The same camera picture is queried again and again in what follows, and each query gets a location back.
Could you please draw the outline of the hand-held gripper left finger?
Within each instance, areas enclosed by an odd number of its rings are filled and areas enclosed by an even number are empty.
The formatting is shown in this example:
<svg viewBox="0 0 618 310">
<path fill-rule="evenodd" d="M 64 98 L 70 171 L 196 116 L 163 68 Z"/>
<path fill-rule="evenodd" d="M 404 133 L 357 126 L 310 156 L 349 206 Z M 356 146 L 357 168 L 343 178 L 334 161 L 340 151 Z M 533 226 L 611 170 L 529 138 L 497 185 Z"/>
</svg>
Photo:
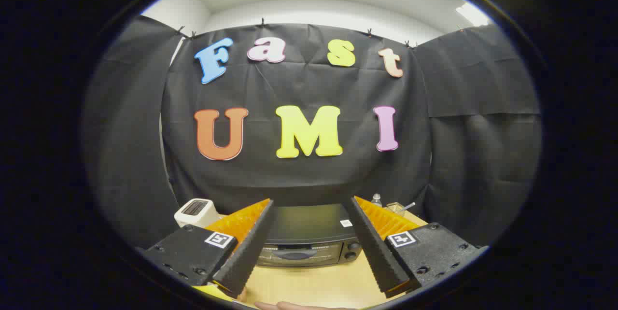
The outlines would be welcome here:
<svg viewBox="0 0 618 310">
<path fill-rule="evenodd" d="M 147 261 L 192 287 L 243 292 L 274 220 L 274 201 L 249 205 L 206 227 L 185 224 L 143 251 Z"/>
</svg>

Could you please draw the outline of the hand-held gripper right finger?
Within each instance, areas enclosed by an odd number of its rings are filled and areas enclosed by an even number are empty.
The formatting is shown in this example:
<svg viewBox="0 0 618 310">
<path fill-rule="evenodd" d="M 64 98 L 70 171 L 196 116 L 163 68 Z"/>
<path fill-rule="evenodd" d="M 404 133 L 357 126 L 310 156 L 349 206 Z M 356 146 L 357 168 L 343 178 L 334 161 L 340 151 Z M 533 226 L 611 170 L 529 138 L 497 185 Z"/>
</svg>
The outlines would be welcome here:
<svg viewBox="0 0 618 310">
<path fill-rule="evenodd" d="M 442 224 L 419 225 L 360 197 L 347 199 L 343 207 L 385 297 L 431 287 L 488 250 Z"/>
</svg>

